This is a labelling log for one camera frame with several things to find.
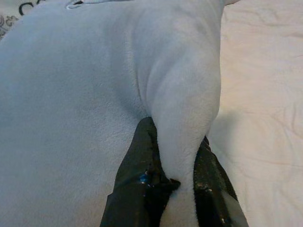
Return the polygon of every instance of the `white bedsheet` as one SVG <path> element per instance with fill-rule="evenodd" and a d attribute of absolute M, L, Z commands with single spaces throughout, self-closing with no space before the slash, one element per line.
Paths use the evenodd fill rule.
<path fill-rule="evenodd" d="M 224 10 L 221 109 L 209 137 L 251 227 L 303 226 L 303 1 Z"/>

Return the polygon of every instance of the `black shiny material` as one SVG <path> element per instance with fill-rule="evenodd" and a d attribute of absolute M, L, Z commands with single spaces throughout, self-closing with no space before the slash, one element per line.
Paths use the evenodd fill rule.
<path fill-rule="evenodd" d="M 150 117 L 144 118 L 118 169 L 100 227 L 158 227 L 169 196 L 179 186 L 165 176 L 157 130 Z"/>
<path fill-rule="evenodd" d="M 194 192 L 200 227 L 248 227 L 232 183 L 206 137 L 195 160 Z"/>

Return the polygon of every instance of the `wrinkled sheet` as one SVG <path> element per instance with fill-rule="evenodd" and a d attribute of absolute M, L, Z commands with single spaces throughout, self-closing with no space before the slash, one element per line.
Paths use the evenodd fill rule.
<path fill-rule="evenodd" d="M 222 21 L 209 137 L 251 227 L 303 226 L 303 1 L 241 0 Z"/>

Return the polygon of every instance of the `bed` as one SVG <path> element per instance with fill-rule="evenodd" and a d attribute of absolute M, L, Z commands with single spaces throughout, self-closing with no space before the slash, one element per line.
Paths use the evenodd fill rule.
<path fill-rule="evenodd" d="M 303 226 L 302 72 L 302 0 L 241 0 L 225 7 L 221 104 L 208 138 L 235 188 L 250 227 Z M 125 120 L 123 116 L 116 117 L 121 121 L 118 124 Z M 128 131 L 119 129 L 110 133 L 129 141 L 136 122 L 131 120 Z M 73 161 L 76 157 L 63 158 Z M 98 165 L 92 164 L 89 157 L 82 161 Z M 113 181 L 113 171 L 106 174 L 111 174 Z M 90 177 L 96 184 L 102 184 L 97 173 Z M 98 194 L 97 200 L 89 194 L 78 194 L 88 204 L 84 204 L 83 210 L 72 212 L 83 215 L 83 219 L 101 216 L 89 204 L 101 208 L 98 201 L 110 193 L 111 187 L 106 184 L 105 193 L 93 188 L 91 192 Z M 0 226 L 9 224 L 0 220 Z"/>

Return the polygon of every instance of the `patterned fabric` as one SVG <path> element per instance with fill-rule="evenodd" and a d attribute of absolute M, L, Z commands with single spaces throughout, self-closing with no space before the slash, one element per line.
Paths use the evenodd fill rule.
<path fill-rule="evenodd" d="M 28 2 L 12 0 L 8 2 L 0 2 L 0 40 L 10 30 L 15 22 L 20 19 L 20 17 L 28 13 L 34 6 L 43 1 L 46 0 L 32 0 Z"/>

